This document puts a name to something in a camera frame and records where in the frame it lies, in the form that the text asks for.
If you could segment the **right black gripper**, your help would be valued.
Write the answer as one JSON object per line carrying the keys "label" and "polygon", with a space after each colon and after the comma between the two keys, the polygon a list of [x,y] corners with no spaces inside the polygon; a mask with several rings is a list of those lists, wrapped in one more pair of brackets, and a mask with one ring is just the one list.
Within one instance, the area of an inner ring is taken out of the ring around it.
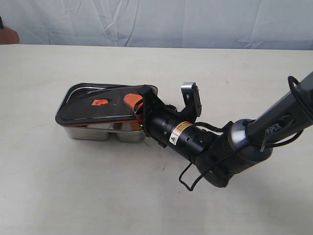
{"label": "right black gripper", "polygon": [[[164,148],[169,147],[190,162],[209,149],[217,135],[200,129],[181,117],[175,107],[167,105],[148,85],[139,94],[126,94],[125,104],[135,115],[143,114],[143,131]],[[142,119],[131,121],[132,130],[141,130]]]}

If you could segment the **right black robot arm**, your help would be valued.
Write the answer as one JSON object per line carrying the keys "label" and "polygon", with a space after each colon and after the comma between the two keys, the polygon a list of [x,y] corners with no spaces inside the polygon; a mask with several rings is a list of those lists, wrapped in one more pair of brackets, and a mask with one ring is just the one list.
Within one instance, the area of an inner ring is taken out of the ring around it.
{"label": "right black robot arm", "polygon": [[194,82],[181,87],[185,108],[180,112],[148,85],[136,87],[124,102],[139,114],[146,136],[196,166],[200,179],[224,188],[235,174],[268,159],[274,148],[295,141],[312,125],[313,76],[301,81],[289,76],[288,85],[289,92],[257,119],[230,121],[221,128],[197,121],[201,101]]}

